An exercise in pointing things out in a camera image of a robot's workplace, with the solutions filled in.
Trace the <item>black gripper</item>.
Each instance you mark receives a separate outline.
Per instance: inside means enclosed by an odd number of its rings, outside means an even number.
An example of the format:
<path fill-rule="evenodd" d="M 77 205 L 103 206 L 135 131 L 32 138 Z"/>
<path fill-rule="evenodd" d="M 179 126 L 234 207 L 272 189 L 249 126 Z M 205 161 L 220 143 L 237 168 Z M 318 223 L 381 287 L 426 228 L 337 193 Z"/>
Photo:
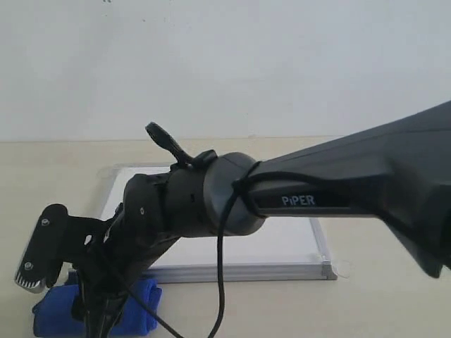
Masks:
<path fill-rule="evenodd" d="M 83 319 L 87 337 L 109 335 L 133 284 L 177 242 L 165 210 L 171 177 L 172 173 L 134 175 L 108 220 L 69 218 L 70 230 L 89 230 L 93 236 L 87 245 L 73 245 L 74 252 L 67 256 L 80 291 L 73 313 Z"/>

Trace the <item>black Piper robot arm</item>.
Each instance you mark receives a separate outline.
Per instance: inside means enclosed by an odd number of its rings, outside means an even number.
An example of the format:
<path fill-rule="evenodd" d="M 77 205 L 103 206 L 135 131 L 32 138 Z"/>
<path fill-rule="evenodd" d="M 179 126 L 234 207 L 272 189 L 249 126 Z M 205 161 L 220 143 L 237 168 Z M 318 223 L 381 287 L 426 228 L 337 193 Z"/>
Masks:
<path fill-rule="evenodd" d="M 420 268 L 450 266 L 450 104 L 267 161 L 208 150 L 189 156 L 158 124 L 148 135 L 173 154 L 167 173 L 134 175 L 106 221 L 92 227 L 75 264 L 73 310 L 88 337 L 106 337 L 130 287 L 183 237 L 223 239 L 256 232 L 271 216 L 370 217 L 383 221 Z"/>

